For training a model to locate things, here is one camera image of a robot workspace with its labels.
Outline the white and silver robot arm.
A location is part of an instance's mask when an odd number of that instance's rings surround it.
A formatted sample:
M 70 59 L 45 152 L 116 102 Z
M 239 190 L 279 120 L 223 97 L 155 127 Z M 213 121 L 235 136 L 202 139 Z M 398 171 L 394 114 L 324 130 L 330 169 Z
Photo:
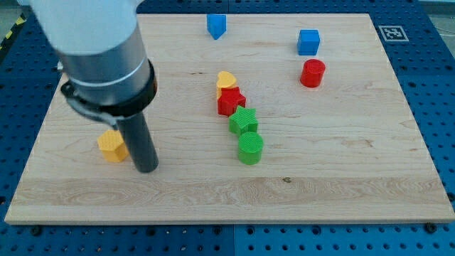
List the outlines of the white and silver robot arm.
M 75 96 L 112 115 L 154 98 L 154 69 L 137 20 L 142 0 L 23 0 L 55 49 Z

